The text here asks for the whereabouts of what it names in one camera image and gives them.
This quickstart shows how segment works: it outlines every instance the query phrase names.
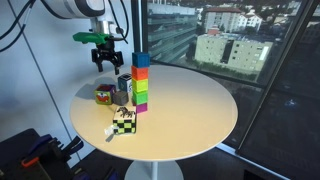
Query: green block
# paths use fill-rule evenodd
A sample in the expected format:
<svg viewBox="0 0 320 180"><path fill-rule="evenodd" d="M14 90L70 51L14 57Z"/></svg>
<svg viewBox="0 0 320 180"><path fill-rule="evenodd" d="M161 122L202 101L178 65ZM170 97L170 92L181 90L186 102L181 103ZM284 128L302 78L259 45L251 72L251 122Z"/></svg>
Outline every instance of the green block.
<svg viewBox="0 0 320 180"><path fill-rule="evenodd" d="M133 91L132 98L135 104L144 104L148 102L148 91L136 92Z"/></svg>
<svg viewBox="0 0 320 180"><path fill-rule="evenodd" d="M142 92L148 90L148 79L135 80L132 78L132 89L136 92Z"/></svg>

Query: glass window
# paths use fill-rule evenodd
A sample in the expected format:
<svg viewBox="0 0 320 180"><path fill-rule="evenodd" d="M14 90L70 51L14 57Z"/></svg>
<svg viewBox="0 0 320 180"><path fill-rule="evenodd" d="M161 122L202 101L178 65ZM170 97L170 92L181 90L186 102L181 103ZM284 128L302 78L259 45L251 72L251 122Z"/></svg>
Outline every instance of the glass window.
<svg viewBox="0 0 320 180"><path fill-rule="evenodd" d="M290 36L289 27L296 19L292 16L276 23L275 18L287 12L282 7L288 3L284 1L278 6L275 3L279 2L275 1L273 10L255 12L259 21L254 25L242 25L251 17L247 14L241 16L246 19L239 21L241 14L250 12L239 8L245 3L237 1L228 7L221 1L149 0L147 3L147 9L153 13L146 17L146 44L161 42L160 46L147 47L151 60L219 77L228 82L225 87L230 92L239 96L239 122L235 133L225 141L233 147L238 145L248 126L251 111L261 98L282 53L280 49L286 45L285 37ZM261 1L259 5L264 4L268 2Z"/></svg>
<svg viewBox="0 0 320 180"><path fill-rule="evenodd" d="M246 158L290 179L320 179L320 11L279 73L266 105L240 149Z"/></svg>

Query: orange block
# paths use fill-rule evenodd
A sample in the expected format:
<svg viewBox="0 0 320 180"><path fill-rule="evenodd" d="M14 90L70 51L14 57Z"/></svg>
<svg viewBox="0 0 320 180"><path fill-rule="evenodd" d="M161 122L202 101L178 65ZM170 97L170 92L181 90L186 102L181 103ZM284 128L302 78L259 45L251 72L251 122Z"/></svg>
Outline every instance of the orange block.
<svg viewBox="0 0 320 180"><path fill-rule="evenodd" d="M131 66L131 75L132 78L136 80L148 79L148 68L136 68Z"/></svg>

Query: blue block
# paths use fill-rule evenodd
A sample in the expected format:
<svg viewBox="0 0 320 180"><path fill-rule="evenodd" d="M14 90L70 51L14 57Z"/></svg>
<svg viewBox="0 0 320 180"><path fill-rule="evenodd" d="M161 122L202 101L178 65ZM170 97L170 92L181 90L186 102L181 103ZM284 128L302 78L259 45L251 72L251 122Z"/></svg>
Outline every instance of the blue block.
<svg viewBox="0 0 320 180"><path fill-rule="evenodd" d="M144 68L150 66L150 55L148 53L134 52L132 53L132 65L136 68Z"/></svg>
<svg viewBox="0 0 320 180"><path fill-rule="evenodd" d="M118 88L124 92L132 91L131 74L127 73L118 77Z"/></svg>

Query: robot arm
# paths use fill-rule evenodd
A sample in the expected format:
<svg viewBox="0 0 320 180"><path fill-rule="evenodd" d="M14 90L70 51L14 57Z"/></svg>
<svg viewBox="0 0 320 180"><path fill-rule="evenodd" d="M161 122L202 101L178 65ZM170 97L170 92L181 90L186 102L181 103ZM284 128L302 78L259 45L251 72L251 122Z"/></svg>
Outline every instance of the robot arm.
<svg viewBox="0 0 320 180"><path fill-rule="evenodd" d="M99 72L103 71L102 62L110 61L119 74L119 68L123 65L121 52L114 51L114 42L119 41L113 34L121 34L125 40L123 30L114 25L112 4L104 0L41 0L47 10L60 19L84 18L91 21L91 32L79 32L73 35L75 41L82 43L95 43L96 48L91 50L92 61L98 66Z"/></svg>
<svg viewBox="0 0 320 180"><path fill-rule="evenodd" d="M92 18L105 14L104 0L41 0L57 18Z"/></svg>

